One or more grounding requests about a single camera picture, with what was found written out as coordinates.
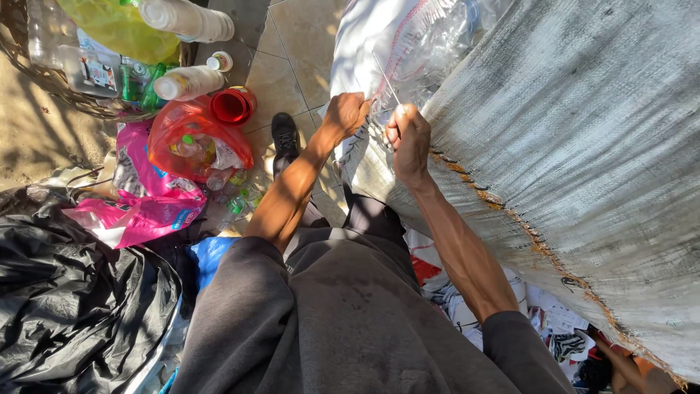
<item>red plastic bag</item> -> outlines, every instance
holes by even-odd
[[[176,155],[170,145],[182,140],[186,134],[207,134],[226,143],[238,155],[249,170],[253,167],[253,154],[241,130],[219,123],[209,112],[207,95],[187,102],[168,102],[153,121],[148,136],[148,160],[165,172],[196,182],[206,182],[211,172],[210,163],[197,163]]]

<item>pink plastic bag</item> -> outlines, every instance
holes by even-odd
[[[115,249],[156,239],[187,227],[206,198],[192,181],[148,162],[146,144],[152,121],[121,123],[112,182],[122,198],[87,198],[63,212]]]

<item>hand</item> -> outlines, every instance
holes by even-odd
[[[318,129],[337,147],[342,140],[355,134],[365,122],[370,111],[370,101],[365,93],[341,93],[330,99],[323,123]]]
[[[430,178],[431,125],[413,104],[399,104],[386,124],[385,133],[394,148],[396,177],[409,190],[420,189]]]

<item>black sneaker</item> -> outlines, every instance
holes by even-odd
[[[280,112],[272,118],[272,140],[277,156],[299,154],[299,132],[289,114]]]

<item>stacked plastic cups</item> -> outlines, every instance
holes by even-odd
[[[171,32],[187,42],[228,41],[233,38],[231,18],[188,0],[141,0],[143,21],[154,29]]]

